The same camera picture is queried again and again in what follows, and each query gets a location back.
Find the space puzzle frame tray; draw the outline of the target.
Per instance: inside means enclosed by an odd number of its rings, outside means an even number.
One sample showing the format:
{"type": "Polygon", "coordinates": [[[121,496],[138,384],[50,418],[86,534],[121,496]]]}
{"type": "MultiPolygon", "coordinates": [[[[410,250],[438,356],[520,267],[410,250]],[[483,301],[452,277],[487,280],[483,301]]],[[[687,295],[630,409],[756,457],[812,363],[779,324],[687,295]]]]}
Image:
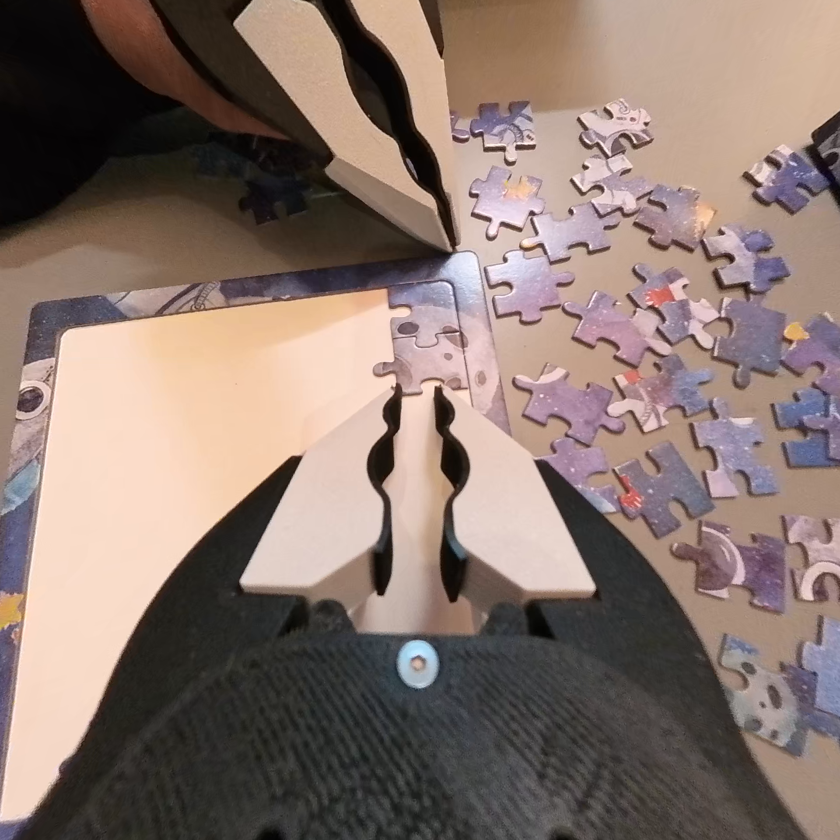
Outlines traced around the space puzzle frame tray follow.
{"type": "Polygon", "coordinates": [[[145,607],[288,457],[396,383],[394,286],[455,293],[469,387],[506,432],[478,256],[34,306],[2,496],[2,838],[76,750],[145,607]]]}

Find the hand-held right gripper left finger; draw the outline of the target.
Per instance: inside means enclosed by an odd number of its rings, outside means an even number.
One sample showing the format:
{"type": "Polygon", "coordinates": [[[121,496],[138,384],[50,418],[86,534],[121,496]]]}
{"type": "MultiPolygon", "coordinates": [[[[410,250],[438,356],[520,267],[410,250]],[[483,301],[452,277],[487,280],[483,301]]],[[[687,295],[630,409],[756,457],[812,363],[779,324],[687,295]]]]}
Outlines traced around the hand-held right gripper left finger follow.
{"type": "Polygon", "coordinates": [[[385,390],[310,446],[239,579],[243,592],[382,596],[393,567],[392,504],[403,389],[385,390]]]}

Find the dark blue puzzle piece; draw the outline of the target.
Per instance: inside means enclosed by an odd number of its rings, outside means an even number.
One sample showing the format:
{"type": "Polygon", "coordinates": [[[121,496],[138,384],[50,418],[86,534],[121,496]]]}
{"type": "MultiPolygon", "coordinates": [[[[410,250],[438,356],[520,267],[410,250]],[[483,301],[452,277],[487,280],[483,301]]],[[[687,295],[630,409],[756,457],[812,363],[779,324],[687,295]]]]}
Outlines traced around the dark blue puzzle piece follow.
{"type": "Polygon", "coordinates": [[[328,187],[294,174],[255,175],[245,178],[243,184],[245,193],[238,208],[251,214],[256,225],[303,214],[312,201],[334,195],[328,187]]]}

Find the pile of purple pieces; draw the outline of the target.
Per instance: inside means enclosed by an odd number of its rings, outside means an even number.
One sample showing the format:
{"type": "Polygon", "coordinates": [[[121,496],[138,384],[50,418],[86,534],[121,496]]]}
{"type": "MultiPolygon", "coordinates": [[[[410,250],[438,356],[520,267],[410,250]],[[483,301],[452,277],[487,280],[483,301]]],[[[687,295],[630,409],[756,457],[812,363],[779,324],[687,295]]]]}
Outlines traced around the pile of purple pieces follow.
{"type": "Polygon", "coordinates": [[[704,392],[724,385],[708,364],[686,360],[697,347],[707,361],[731,369],[731,383],[744,394],[757,376],[776,376],[782,366],[797,374],[822,368],[814,385],[787,402],[772,404],[780,430],[797,429],[800,438],[783,441],[785,463],[793,469],[838,469],[838,324],[820,313],[807,324],[788,322],[764,299],[774,282],[790,270],[783,258],[767,256],[774,239],[763,229],[725,224],[709,226],[715,211],[697,190],[627,177],[632,164],[623,140],[650,141],[643,130],[644,111],[628,111],[626,102],[610,103],[606,119],[581,116],[581,142],[597,148],[571,178],[582,196],[598,191],[566,212],[544,209],[540,189],[545,179],[527,154],[538,148],[530,103],[515,101],[509,114],[496,103],[483,103],[470,129],[450,113],[456,149],[481,138],[491,158],[480,176],[471,177],[465,207],[482,224],[482,237],[493,241],[500,228],[531,233],[483,268],[497,319],[517,319],[521,326],[543,321],[547,312],[575,320],[574,347],[609,347],[620,370],[612,385],[593,381],[577,386],[567,364],[555,354],[538,376],[517,374],[511,385],[528,397],[521,416],[531,424],[563,425],[539,466],[560,476],[602,515],[621,512],[645,522],[656,539],[673,536],[682,525],[671,508],[678,505],[696,520],[694,542],[674,542],[669,551],[692,564],[695,591],[720,601],[732,590],[749,594],[752,608],[782,616],[789,602],[826,602],[829,579],[838,582],[838,517],[780,516],[782,536],[752,532],[741,543],[728,522],[713,521],[720,501],[739,498],[739,481],[750,498],[782,497],[787,489],[779,471],[767,463],[770,444],[754,414],[733,410],[729,395],[704,392]],[[611,247],[610,232],[624,218],[650,233],[657,249],[677,245],[688,252],[702,248],[709,259],[727,260],[713,275],[719,287],[741,287],[744,299],[723,297],[717,304],[694,299],[690,278],[678,267],[657,269],[644,262],[632,267],[637,281],[627,303],[607,290],[594,289],[587,302],[564,298],[580,271],[559,271],[575,248],[592,256],[611,247]]]}

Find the person's black clothing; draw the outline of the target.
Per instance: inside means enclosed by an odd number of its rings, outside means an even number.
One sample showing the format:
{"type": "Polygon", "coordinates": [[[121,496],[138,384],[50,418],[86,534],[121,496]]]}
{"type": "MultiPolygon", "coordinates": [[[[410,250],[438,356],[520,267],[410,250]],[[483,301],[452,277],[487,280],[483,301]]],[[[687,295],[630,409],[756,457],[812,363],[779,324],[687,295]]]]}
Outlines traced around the person's black clothing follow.
{"type": "Polygon", "coordinates": [[[178,106],[111,58],[81,2],[2,1],[2,226],[55,207],[130,125],[178,106]]]}

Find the person's left hand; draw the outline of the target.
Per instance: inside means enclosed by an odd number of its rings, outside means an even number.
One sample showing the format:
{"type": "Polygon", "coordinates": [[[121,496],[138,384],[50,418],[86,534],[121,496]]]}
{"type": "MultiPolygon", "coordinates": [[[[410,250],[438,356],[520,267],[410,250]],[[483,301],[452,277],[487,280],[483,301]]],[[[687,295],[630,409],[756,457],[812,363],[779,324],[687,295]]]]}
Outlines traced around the person's left hand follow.
{"type": "Polygon", "coordinates": [[[193,110],[218,129],[275,140],[286,136],[212,88],[172,43],[151,3],[82,1],[96,37],[132,79],[193,110]]]}

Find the four-scene puzzle picture card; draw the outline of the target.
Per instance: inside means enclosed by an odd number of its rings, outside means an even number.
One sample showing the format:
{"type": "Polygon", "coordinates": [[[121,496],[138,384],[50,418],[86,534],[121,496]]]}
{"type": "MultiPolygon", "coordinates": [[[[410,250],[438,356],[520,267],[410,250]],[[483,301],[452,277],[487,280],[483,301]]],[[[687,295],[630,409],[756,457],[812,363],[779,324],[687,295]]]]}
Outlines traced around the four-scene puzzle picture card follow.
{"type": "Polygon", "coordinates": [[[839,118],[832,117],[812,132],[813,153],[821,171],[839,183],[839,118]]]}

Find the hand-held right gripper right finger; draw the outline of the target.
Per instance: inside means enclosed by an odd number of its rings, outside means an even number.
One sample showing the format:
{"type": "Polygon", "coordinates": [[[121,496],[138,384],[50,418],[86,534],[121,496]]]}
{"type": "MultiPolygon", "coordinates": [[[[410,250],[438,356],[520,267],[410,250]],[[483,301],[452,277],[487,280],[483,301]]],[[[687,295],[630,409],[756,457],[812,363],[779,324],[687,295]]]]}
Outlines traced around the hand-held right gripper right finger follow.
{"type": "Polygon", "coordinates": [[[442,385],[434,425],[450,488],[439,551],[448,600],[592,598],[592,574],[528,450],[442,385]]]}

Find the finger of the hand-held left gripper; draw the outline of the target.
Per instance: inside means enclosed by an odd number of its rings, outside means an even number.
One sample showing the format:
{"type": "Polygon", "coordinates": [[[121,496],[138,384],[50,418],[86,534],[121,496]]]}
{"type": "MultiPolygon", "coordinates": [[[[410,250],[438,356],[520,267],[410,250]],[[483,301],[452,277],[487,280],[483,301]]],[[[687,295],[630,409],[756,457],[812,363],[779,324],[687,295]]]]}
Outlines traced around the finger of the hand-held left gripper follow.
{"type": "Polygon", "coordinates": [[[409,174],[435,200],[443,225],[453,227],[454,154],[434,6],[416,1],[342,2],[348,29],[344,43],[383,99],[409,174]]]}
{"type": "Polygon", "coordinates": [[[332,160],[325,175],[426,245],[456,249],[435,200],[413,179],[383,99],[345,45],[342,2],[250,2],[234,26],[302,111],[332,160]]]}

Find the grey moon crater puzzle piece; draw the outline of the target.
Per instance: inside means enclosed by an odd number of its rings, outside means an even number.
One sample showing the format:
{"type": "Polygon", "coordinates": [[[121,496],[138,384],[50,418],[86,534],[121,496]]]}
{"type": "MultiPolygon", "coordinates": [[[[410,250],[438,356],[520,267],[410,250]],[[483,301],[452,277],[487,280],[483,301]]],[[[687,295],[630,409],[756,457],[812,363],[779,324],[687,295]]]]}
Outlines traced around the grey moon crater puzzle piece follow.
{"type": "Polygon", "coordinates": [[[423,383],[441,382],[453,391],[469,387],[461,332],[439,332],[431,346],[419,346],[414,337],[392,339],[393,360],[374,365],[372,373],[378,377],[393,375],[405,395],[423,391],[423,383]]]}
{"type": "Polygon", "coordinates": [[[407,308],[408,313],[392,317],[392,340],[411,340],[419,349],[433,348],[441,337],[460,333],[455,293],[445,280],[412,283],[387,291],[391,310],[407,308]]]}

